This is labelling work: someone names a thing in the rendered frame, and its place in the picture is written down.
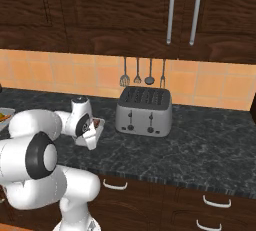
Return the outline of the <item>hanging slotted spatula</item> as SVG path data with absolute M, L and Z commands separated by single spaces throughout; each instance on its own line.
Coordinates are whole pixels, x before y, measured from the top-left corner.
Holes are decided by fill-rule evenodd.
M 127 75 L 127 65 L 124 65 L 124 74 L 120 77 L 120 86 L 127 87 L 130 84 L 130 78 Z

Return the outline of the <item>white vegetable container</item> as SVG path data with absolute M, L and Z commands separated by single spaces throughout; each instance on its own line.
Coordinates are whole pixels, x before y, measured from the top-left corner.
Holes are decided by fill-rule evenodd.
M 0 131 L 2 131 L 10 122 L 15 110 L 12 108 L 0 108 Z

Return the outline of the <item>silver four-slot toaster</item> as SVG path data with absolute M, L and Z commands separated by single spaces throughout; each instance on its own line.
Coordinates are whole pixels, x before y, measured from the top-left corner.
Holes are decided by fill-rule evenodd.
M 167 89 L 126 87 L 117 102 L 117 131 L 142 136 L 166 137 L 172 126 L 172 97 Z

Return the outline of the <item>hanging metal fork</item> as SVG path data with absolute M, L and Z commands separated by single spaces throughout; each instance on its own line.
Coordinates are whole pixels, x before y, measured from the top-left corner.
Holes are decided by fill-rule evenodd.
M 163 59 L 162 61 L 162 75 L 160 77 L 160 88 L 165 88 L 165 63 L 166 63 L 166 59 Z

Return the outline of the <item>white steak meat container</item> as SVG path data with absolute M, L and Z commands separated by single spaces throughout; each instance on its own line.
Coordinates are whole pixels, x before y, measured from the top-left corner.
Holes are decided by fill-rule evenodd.
M 102 118 L 94 117 L 93 124 L 94 124 L 94 128 L 95 128 L 96 132 L 101 133 L 102 130 L 104 129 L 105 120 Z

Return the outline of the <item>hanging small slotted turner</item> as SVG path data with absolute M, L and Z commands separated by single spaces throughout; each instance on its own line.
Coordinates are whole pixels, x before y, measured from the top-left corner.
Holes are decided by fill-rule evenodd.
M 137 84 L 140 84 L 142 82 L 140 73 L 139 73 L 139 57 L 136 58 L 136 76 L 133 82 Z

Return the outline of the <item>hanging dark ladle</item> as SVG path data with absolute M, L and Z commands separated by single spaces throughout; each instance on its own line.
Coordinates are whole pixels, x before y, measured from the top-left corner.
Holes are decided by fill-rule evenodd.
M 154 83 L 155 79 L 152 76 L 152 68 L 149 68 L 149 76 L 144 79 L 144 82 L 147 85 L 152 85 Z

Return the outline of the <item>dark wood cupboard door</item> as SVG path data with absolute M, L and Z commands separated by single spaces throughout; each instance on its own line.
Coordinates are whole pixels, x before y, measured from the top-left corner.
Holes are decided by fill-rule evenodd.
M 0 0 L 0 49 L 67 52 L 61 0 Z
M 178 57 L 184 0 L 175 0 L 172 41 L 166 43 L 169 0 L 61 0 L 72 53 Z
M 256 0 L 201 0 L 195 42 L 195 0 L 185 0 L 179 58 L 256 65 Z

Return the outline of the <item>dark wood drawer front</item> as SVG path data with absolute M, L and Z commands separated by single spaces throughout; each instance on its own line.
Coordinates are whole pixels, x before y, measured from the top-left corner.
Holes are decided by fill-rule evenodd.
M 102 231 L 160 231 L 164 186 L 146 181 L 99 175 L 101 189 L 88 204 Z M 103 179 L 126 190 L 111 190 Z
M 216 208 L 206 205 L 202 196 L 216 203 L 226 204 L 232 201 L 230 208 Z M 199 191 L 187 188 L 175 188 L 165 186 L 161 231 L 191 231 L 190 229 L 178 228 L 171 225 L 172 214 L 176 210 L 199 211 L 218 216 L 234 217 L 256 223 L 256 200 L 224 195 L 221 193 Z
M 256 223 L 240 220 L 234 217 L 222 217 L 199 211 L 176 210 L 172 214 L 171 225 L 178 228 L 202 231 L 196 225 L 196 220 L 204 226 L 217 228 L 222 224 L 222 231 L 256 231 Z

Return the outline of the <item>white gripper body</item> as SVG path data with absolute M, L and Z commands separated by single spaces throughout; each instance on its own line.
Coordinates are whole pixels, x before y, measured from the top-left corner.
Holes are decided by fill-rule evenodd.
M 96 130 L 90 129 L 75 140 L 78 146 L 87 147 L 89 150 L 94 150 L 97 145 Z

